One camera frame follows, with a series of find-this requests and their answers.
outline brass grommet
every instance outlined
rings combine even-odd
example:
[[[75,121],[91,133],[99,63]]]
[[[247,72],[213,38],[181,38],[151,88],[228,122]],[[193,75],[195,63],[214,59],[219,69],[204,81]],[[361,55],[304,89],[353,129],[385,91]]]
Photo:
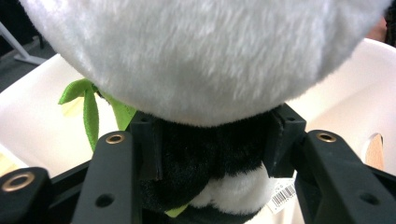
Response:
[[[106,142],[109,144],[117,144],[117,143],[122,142],[124,139],[125,139],[124,135],[116,133],[116,134],[110,135],[106,139]]]
[[[19,184],[12,184],[13,181],[19,178],[25,178],[25,180]],[[30,185],[33,180],[35,180],[35,175],[30,171],[14,175],[8,181],[6,181],[6,183],[3,184],[2,190],[5,192],[12,192],[18,189],[23,189],[26,186]]]
[[[337,141],[337,138],[329,133],[317,133],[317,138],[320,141],[327,142],[327,143],[333,143],[333,142]]]

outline black fur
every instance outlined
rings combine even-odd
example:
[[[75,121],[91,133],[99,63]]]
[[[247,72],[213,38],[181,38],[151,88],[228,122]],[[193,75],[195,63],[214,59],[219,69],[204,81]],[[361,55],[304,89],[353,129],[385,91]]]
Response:
[[[162,213],[180,207],[197,196],[209,179],[259,168],[267,120],[265,113],[215,128],[164,121],[163,180],[141,181],[144,208]],[[210,206],[204,209],[189,206],[171,223],[222,223],[222,219],[228,220],[223,223],[243,223],[247,217],[252,216],[231,216]]]

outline screw hole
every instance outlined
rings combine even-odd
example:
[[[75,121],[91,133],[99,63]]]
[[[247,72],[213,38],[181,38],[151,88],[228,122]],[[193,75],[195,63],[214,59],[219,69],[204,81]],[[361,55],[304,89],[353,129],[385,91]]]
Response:
[[[359,195],[359,198],[362,201],[372,204],[372,205],[379,204],[379,200],[373,194],[370,194],[370,193],[361,193],[361,195]]]
[[[117,144],[124,140],[124,135],[122,134],[113,134],[106,139],[106,142],[109,144]]]
[[[318,133],[317,138],[323,142],[333,143],[337,139],[329,133]]]
[[[112,194],[102,194],[96,199],[96,206],[97,207],[108,207],[114,202],[114,195]]]
[[[4,183],[2,190],[5,192],[16,191],[29,186],[35,180],[35,175],[32,172],[25,172],[12,176],[6,183]]]

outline white fluffy fabric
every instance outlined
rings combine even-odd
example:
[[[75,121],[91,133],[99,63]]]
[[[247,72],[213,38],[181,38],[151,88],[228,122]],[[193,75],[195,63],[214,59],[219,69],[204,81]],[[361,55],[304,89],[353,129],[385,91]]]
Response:
[[[265,112],[337,68],[389,0],[21,0],[83,76],[198,126]]]
[[[210,180],[190,205],[200,208],[211,204],[224,213],[251,214],[268,203],[276,181],[268,177],[264,166],[247,174],[226,175],[220,180]]]

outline barcode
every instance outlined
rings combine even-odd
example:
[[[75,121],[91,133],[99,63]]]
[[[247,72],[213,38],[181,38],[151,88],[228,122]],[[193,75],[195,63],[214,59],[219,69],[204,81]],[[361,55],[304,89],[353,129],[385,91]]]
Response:
[[[274,195],[272,198],[272,202],[277,207],[279,207],[280,205],[286,203],[289,199],[294,197],[295,194],[296,194],[296,191],[294,189],[294,186],[290,185],[290,186],[286,187],[285,189],[282,189],[276,195]]]

